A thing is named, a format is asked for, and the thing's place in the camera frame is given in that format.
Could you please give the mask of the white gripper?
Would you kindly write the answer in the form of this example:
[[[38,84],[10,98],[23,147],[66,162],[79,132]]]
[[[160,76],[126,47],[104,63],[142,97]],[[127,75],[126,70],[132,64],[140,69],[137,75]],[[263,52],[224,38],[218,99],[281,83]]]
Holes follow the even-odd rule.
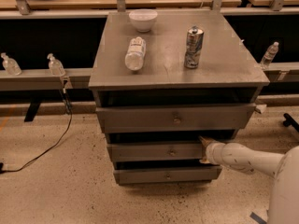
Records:
[[[206,159],[199,160],[202,164],[223,164],[222,150],[224,143],[214,142],[213,138],[200,136],[199,140],[203,147],[206,147]]]

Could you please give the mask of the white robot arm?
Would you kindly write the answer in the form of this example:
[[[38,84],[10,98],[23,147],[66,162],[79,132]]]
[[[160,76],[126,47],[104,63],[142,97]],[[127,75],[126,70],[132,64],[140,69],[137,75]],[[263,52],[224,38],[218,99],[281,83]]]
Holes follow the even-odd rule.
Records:
[[[199,139],[204,146],[202,161],[245,174],[259,171],[274,178],[267,224],[299,224],[299,147],[279,154],[203,136]]]

